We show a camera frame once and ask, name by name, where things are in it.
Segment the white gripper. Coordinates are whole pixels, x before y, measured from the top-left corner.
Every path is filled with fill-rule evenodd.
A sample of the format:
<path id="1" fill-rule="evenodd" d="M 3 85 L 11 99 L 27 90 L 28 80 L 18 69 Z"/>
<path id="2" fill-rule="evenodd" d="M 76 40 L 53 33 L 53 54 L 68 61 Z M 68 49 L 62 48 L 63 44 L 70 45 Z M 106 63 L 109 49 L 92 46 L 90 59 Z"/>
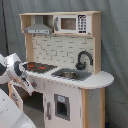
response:
<path id="1" fill-rule="evenodd" d="M 32 93 L 34 92 L 34 88 L 32 87 L 31 83 L 28 81 L 25 71 L 24 70 L 18 70 L 16 72 L 16 74 L 18 75 L 18 82 L 21 85 L 21 87 L 26 90 L 29 95 L 32 95 Z"/>

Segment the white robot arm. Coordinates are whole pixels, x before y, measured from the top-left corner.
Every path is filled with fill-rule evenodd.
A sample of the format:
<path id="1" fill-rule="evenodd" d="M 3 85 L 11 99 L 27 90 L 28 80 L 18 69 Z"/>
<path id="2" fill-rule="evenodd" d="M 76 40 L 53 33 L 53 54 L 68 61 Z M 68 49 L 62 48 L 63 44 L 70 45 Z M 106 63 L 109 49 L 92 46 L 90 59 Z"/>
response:
<path id="1" fill-rule="evenodd" d="M 0 54 L 0 84 L 20 79 L 20 86 L 29 94 L 34 88 L 26 78 L 26 71 L 16 53 L 7 57 Z M 33 121 L 0 89 L 0 128 L 36 128 Z"/>

